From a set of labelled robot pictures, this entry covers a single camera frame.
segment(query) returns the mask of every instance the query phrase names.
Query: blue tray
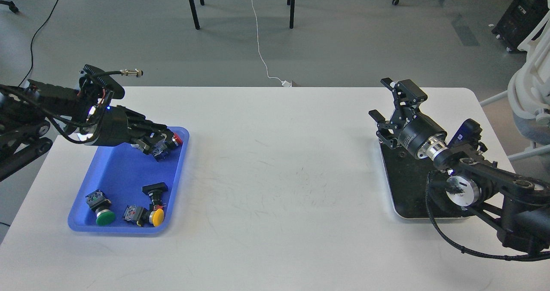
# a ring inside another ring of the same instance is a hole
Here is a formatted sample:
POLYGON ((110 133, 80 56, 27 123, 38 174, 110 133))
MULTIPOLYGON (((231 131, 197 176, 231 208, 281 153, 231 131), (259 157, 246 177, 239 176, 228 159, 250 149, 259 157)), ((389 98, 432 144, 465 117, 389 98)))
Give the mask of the blue tray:
POLYGON ((116 147, 98 147, 88 173, 69 212, 67 223, 78 232, 153 234, 164 230, 170 222, 174 209, 175 195, 189 142, 189 132, 181 127, 169 127, 176 133, 183 144, 170 152, 166 159, 157 162, 153 156, 146 156, 130 144, 116 147), (149 208, 151 200, 141 192, 141 187, 164 182, 168 191, 163 193, 162 201, 165 220, 158 226, 147 224, 138 227, 122 220, 127 205, 139 205, 149 208), (116 219, 106 225, 96 224, 96 215, 86 204, 86 195, 100 189, 112 202, 110 210, 116 219))

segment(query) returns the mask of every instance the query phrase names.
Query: black cable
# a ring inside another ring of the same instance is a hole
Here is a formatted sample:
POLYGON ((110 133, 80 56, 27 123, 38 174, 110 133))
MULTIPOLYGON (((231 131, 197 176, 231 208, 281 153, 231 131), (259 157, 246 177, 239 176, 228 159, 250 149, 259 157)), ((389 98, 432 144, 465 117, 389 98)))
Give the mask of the black cable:
POLYGON ((499 256, 499 255, 496 255, 496 254, 484 254, 483 252, 479 252, 479 251, 476 251, 476 250, 471 250, 469 248, 466 248, 466 247, 458 244, 457 242, 454 242, 450 238, 448 238, 443 233, 443 231, 440 229, 440 227, 438 226, 438 224, 436 222, 436 219, 434 218, 434 215, 432 214, 432 211, 430 210, 430 205, 428 204, 428 198, 430 197, 429 193, 428 193, 428 189, 430 188, 430 181, 431 181, 432 174, 434 174, 435 172, 436 171, 432 171, 432 172, 428 173, 428 179, 426 180, 426 194, 425 194, 426 211, 428 211, 428 217, 430 218, 430 222, 432 223, 434 228, 436 228, 436 231, 451 246, 453 246, 454 248, 457 248, 463 254, 470 254, 472 256, 482 257, 482 258, 493 258, 493 259, 497 259, 497 260, 533 262, 533 261, 541 261, 541 260, 550 259, 550 251, 541 252, 539 254, 522 254, 522 255, 517 255, 517 256, 506 256, 506 255, 499 256))
POLYGON ((33 67, 34 67, 34 54, 33 54, 33 43, 34 43, 34 39, 36 37, 36 34, 38 34, 38 32, 40 31, 40 29, 42 29, 44 27, 44 25, 46 25, 46 23, 48 22, 48 20, 51 18, 52 14, 53 14, 53 11, 55 9, 55 7, 57 6, 57 3, 59 3, 59 0, 56 0, 55 1, 55 4, 53 5, 52 7, 52 11, 49 13, 48 15, 48 18, 46 19, 46 21, 40 26, 40 28, 38 28, 38 30, 36 30, 35 34, 33 35, 33 38, 31 39, 31 68, 29 68, 29 71, 27 72, 27 74, 25 75, 25 77, 23 77, 23 80, 19 83, 18 87, 21 87, 21 85, 23 84, 23 82, 25 82, 27 76, 29 76, 29 74, 31 74, 31 71, 33 71, 33 67))

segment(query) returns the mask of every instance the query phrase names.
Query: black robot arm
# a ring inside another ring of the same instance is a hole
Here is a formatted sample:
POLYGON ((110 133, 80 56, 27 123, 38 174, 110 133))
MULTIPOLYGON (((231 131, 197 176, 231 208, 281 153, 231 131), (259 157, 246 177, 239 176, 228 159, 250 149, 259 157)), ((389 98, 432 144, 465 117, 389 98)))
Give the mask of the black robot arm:
POLYGON ((131 144, 155 159, 164 159, 181 144, 167 126, 123 106, 124 89, 111 75, 143 75, 140 70, 104 72, 86 64, 75 89, 33 80, 25 88, 0 85, 0 181, 47 152, 53 142, 44 138, 50 124, 76 144, 131 144), (71 138, 76 132, 78 140, 71 138))
POLYGON ((497 230, 503 246, 528 254, 517 261, 550 258, 550 252, 541 252, 550 245, 550 184, 498 169, 496 162, 487 161, 481 128, 472 119, 464 121, 446 144, 446 131, 420 111, 420 104, 428 98, 426 93, 411 80, 384 78, 382 84, 392 92, 395 111, 390 120, 377 110, 369 112, 377 122, 376 134, 392 149, 404 147, 415 159, 434 162, 443 179, 430 183, 427 192, 434 187, 445 189, 463 215, 476 215, 497 230), (501 208, 485 202, 497 193, 503 195, 501 208))

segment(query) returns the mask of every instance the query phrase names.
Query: cable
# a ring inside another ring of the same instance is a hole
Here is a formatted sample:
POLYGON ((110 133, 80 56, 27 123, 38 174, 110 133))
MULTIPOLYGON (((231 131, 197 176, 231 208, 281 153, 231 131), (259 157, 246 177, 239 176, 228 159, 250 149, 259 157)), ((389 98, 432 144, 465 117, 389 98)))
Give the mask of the cable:
POLYGON ((256 9, 254 8, 254 0, 250 0, 250 3, 252 3, 252 10, 254 11, 254 17, 256 18, 256 40, 258 42, 258 54, 260 55, 260 59, 262 60, 263 62, 263 65, 265 65, 266 67, 266 73, 267 73, 267 78, 271 79, 271 78, 276 78, 278 79, 281 84, 283 84, 284 82, 279 78, 279 77, 271 77, 269 76, 269 70, 267 68, 267 64, 266 62, 263 60, 263 57, 262 57, 262 54, 260 52, 260 28, 258 26, 258 15, 256 15, 256 9))
POLYGON ((499 256, 499 255, 495 255, 495 254, 485 254, 483 252, 479 252, 479 251, 476 251, 476 250, 471 250, 469 248, 466 248, 466 247, 458 244, 457 242, 454 242, 450 238, 448 238, 443 233, 443 231, 440 229, 440 227, 438 226, 438 224, 436 222, 436 219, 434 218, 434 215, 432 215, 432 211, 430 210, 430 205, 428 204, 428 198, 429 198, 428 190, 430 188, 430 181, 431 181, 432 174, 434 174, 435 172, 436 171, 431 171, 430 173, 428 173, 428 179, 426 180, 426 194, 425 194, 425 199, 424 199, 425 204, 426 204, 426 211, 428 211, 428 217, 430 218, 430 222, 432 223, 434 228, 436 228, 436 231, 451 246, 453 246, 454 248, 457 248, 463 254, 470 254, 472 256, 482 257, 482 258, 493 258, 493 259, 497 259, 497 260, 534 262, 534 261, 541 261, 541 260, 550 259, 550 251, 541 252, 539 254, 522 254, 522 255, 517 255, 517 256, 506 256, 506 255, 499 256))
POLYGON ((46 19, 46 21, 40 26, 40 28, 38 28, 38 30, 36 30, 35 34, 33 35, 33 38, 31 39, 31 68, 29 68, 29 71, 27 72, 27 74, 25 75, 25 77, 23 77, 23 80, 19 83, 18 87, 21 87, 21 85, 23 84, 23 82, 25 82, 27 76, 29 76, 29 74, 31 74, 31 71, 33 71, 33 67, 34 67, 34 54, 33 54, 33 43, 34 43, 34 39, 36 37, 36 34, 38 34, 38 32, 40 31, 40 29, 42 29, 44 27, 44 25, 46 25, 46 23, 48 22, 48 20, 51 18, 52 14, 53 14, 53 11, 55 10, 55 7, 57 6, 57 3, 59 3, 59 0, 56 0, 55 1, 55 4, 53 5, 52 7, 52 11, 49 13, 48 15, 48 18, 46 19))

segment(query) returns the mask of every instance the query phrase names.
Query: green push button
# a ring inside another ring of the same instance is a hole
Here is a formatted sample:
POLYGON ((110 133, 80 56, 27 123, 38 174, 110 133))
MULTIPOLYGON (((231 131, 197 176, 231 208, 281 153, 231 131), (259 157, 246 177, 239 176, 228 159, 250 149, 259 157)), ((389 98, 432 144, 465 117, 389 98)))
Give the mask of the green push button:
POLYGON ((98 226, 106 226, 114 221, 114 213, 110 210, 104 210, 100 213, 98 213, 98 218, 96 219, 96 223, 98 226))

